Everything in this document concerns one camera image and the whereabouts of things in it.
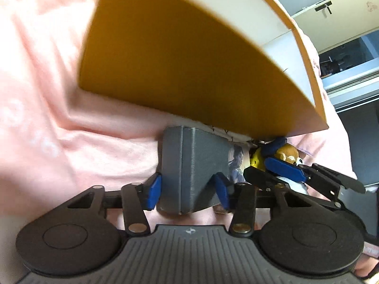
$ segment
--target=door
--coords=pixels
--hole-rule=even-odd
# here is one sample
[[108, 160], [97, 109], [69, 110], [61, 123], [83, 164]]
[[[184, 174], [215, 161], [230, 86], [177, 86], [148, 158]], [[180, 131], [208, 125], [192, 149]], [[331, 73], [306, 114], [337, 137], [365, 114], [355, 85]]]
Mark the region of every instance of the door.
[[377, 30], [379, 0], [324, 0], [293, 18], [320, 54]]

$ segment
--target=pink bed sheet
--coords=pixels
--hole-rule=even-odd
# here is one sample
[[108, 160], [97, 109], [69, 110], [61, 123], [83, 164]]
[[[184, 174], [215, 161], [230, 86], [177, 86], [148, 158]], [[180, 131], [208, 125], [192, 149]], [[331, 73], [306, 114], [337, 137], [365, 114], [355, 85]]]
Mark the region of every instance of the pink bed sheet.
[[[27, 222], [101, 184], [143, 182], [155, 172], [157, 139], [170, 114], [80, 90], [78, 60], [97, 0], [0, 0], [0, 283], [23, 268], [14, 238]], [[304, 41], [329, 130], [289, 139], [317, 162], [352, 171], [347, 133], [322, 88], [315, 47]], [[229, 225], [212, 209], [186, 217], [147, 212], [149, 223]]]

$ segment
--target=door handle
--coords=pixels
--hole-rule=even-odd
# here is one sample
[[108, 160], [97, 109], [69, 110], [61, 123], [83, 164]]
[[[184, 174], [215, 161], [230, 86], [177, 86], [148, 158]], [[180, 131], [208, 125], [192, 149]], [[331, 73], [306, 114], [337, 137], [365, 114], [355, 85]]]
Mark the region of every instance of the door handle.
[[329, 11], [329, 14], [332, 14], [332, 11], [330, 10], [329, 6], [332, 5], [332, 2], [331, 1], [328, 1], [326, 2], [324, 5], [320, 5], [318, 7], [315, 8], [315, 11], [318, 12], [319, 10], [322, 10], [322, 9], [328, 9]]

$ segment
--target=gray ribbed plate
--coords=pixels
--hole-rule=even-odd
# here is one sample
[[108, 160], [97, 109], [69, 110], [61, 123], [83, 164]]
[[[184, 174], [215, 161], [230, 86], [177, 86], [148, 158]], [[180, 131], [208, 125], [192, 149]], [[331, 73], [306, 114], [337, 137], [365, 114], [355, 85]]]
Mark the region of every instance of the gray ribbed plate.
[[223, 226], [159, 225], [150, 236], [130, 239], [120, 255], [87, 275], [59, 279], [29, 273], [19, 284], [300, 284], [362, 283], [351, 273], [303, 279], [267, 262], [252, 240]]

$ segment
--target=blue object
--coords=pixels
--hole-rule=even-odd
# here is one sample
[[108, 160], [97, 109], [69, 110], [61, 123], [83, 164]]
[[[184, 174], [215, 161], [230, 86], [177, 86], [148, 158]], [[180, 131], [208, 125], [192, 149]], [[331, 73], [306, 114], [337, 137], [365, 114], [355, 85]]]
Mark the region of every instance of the blue object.
[[154, 209], [155, 205], [158, 203], [158, 200], [161, 196], [161, 190], [162, 190], [162, 176], [158, 175], [149, 189], [149, 196], [146, 200], [147, 209], [149, 210]]
[[284, 146], [285, 143], [287, 143], [287, 138], [285, 137], [276, 138], [274, 141], [262, 145], [261, 155], [263, 157], [273, 156], [279, 148]]
[[279, 176], [287, 177], [295, 182], [305, 182], [307, 177], [303, 171], [295, 165], [289, 164], [283, 160], [268, 157], [265, 160], [265, 167]]
[[215, 183], [216, 193], [221, 205], [224, 209], [228, 210], [230, 208], [229, 193], [225, 183], [229, 182], [229, 180], [225, 177], [224, 174], [217, 173], [213, 174], [210, 181]]

